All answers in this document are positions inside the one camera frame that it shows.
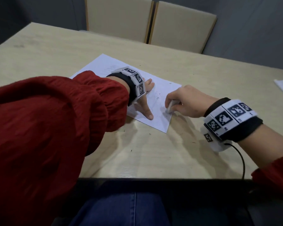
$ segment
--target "blue jeans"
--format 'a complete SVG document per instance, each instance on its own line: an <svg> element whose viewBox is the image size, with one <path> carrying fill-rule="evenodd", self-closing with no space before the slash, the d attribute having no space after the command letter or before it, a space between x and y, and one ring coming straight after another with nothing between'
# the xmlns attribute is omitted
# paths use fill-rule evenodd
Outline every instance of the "blue jeans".
<svg viewBox="0 0 283 226"><path fill-rule="evenodd" d="M161 198L151 193L125 193L90 199L70 226L169 226Z"/></svg>

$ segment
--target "left hand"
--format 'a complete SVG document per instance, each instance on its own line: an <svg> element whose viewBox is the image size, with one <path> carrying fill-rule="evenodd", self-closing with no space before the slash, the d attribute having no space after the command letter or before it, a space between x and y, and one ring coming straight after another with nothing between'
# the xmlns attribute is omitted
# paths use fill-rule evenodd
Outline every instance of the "left hand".
<svg viewBox="0 0 283 226"><path fill-rule="evenodd" d="M147 81L144 82L145 87L146 87L146 92L149 92L153 89L155 83L152 82L152 79L148 79ZM153 120L153 114L151 113L151 110L149 109L148 102L147 102L147 96L143 95L138 101L138 104L143 109L143 114L145 117L147 117L149 120Z"/></svg>

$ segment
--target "right hand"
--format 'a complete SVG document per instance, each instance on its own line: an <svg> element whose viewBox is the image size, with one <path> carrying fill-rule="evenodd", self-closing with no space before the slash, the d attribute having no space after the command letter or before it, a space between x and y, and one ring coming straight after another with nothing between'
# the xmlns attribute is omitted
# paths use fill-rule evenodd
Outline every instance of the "right hand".
<svg viewBox="0 0 283 226"><path fill-rule="evenodd" d="M179 105L174 105L171 110L178 111L184 116L199 118L203 117L207 109L218 100L197 90L196 88L186 85L169 93L164 103L168 108L171 100L180 100Z"/></svg>

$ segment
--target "chair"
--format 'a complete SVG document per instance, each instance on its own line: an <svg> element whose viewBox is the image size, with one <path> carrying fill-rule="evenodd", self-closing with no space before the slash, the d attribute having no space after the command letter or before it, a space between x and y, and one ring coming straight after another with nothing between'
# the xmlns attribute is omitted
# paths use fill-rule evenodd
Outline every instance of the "chair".
<svg viewBox="0 0 283 226"><path fill-rule="evenodd" d="M201 53L216 15L160 1L156 3L149 44Z"/></svg>
<svg viewBox="0 0 283 226"><path fill-rule="evenodd" d="M85 0L87 30L146 43L152 0Z"/></svg>

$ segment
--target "black wrist strap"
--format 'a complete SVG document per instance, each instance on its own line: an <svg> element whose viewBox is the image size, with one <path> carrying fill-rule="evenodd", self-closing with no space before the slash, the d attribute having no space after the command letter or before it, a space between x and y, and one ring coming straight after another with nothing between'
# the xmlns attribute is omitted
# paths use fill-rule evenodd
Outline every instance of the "black wrist strap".
<svg viewBox="0 0 283 226"><path fill-rule="evenodd" d="M126 76L126 75L122 74L121 72L120 73L109 74L107 77L110 77L110 76L118 77L118 78L124 80L128 84L128 86L130 88L128 106L131 105L132 101L137 97L136 96L136 91L135 91L135 84L133 83L131 78L129 76Z"/></svg>
<svg viewBox="0 0 283 226"><path fill-rule="evenodd" d="M222 98L212 104L208 110L205 112L205 117L209 115L212 111L217 109L219 106L230 101L229 98ZM239 142L247 138L251 133L253 133L260 125L263 124L263 120L259 117L252 117L245 122L234 127L230 131L224 133L220 136L222 140L232 140L234 142Z"/></svg>

